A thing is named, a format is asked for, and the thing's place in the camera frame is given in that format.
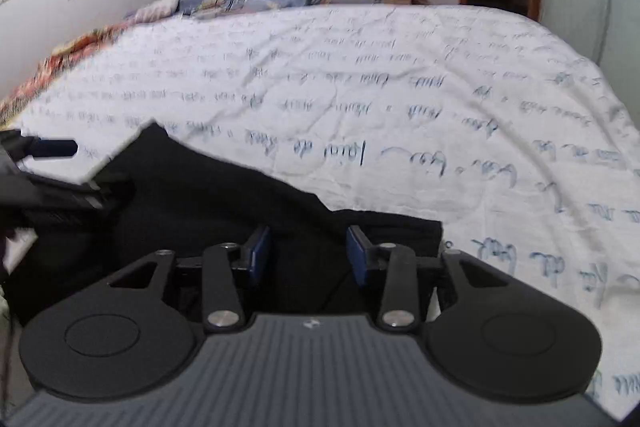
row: black fabric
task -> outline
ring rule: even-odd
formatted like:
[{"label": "black fabric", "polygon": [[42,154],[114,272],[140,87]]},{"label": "black fabric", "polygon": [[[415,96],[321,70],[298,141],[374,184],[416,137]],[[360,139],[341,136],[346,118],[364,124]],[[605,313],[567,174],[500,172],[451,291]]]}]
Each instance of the black fabric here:
[{"label": "black fabric", "polygon": [[345,250],[360,225],[374,243],[394,242],[435,256],[442,225],[413,217],[329,211],[318,198],[253,169],[215,160],[170,139],[156,124],[98,174],[131,176],[136,195],[100,235],[40,237],[4,285],[21,323],[107,273],[156,250],[199,255],[218,243],[244,243],[257,225],[273,232],[258,311],[366,311]]}]

